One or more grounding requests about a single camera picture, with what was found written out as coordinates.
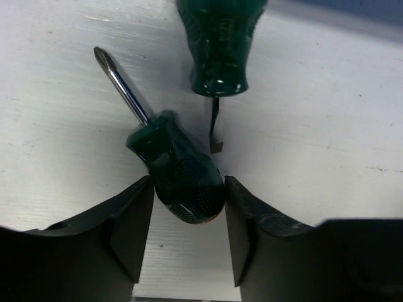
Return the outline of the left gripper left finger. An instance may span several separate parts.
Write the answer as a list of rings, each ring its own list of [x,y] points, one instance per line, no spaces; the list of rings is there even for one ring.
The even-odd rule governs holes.
[[[130,301],[149,232],[154,187],[120,194],[44,230],[1,229],[2,301]]]

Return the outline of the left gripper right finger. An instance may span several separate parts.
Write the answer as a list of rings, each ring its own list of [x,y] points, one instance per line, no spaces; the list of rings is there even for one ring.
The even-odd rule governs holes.
[[[225,179],[234,284],[243,301],[401,301],[402,220],[308,226]]]

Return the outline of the green stubby phillips screwdriver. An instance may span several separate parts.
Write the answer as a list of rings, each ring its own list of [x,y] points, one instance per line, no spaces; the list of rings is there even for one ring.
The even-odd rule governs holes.
[[[120,75],[107,51],[94,47],[104,73],[140,122],[126,146],[145,164],[165,207],[189,224],[208,223],[220,214],[225,187],[211,158],[199,151],[176,122],[173,111],[151,118]]]

